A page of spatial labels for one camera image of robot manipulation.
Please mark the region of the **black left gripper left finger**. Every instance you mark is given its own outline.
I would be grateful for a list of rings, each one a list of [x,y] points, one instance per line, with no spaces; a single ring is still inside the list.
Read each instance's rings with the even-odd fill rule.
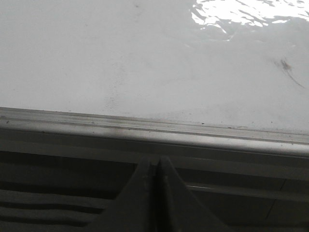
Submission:
[[[152,228],[153,175],[148,158],[142,158],[117,198],[82,232],[150,232]]]

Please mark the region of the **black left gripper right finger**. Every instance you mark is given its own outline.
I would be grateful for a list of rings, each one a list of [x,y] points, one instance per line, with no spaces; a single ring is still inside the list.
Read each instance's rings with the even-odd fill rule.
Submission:
[[[187,188],[168,157],[161,157],[156,168],[159,232],[230,232]]]

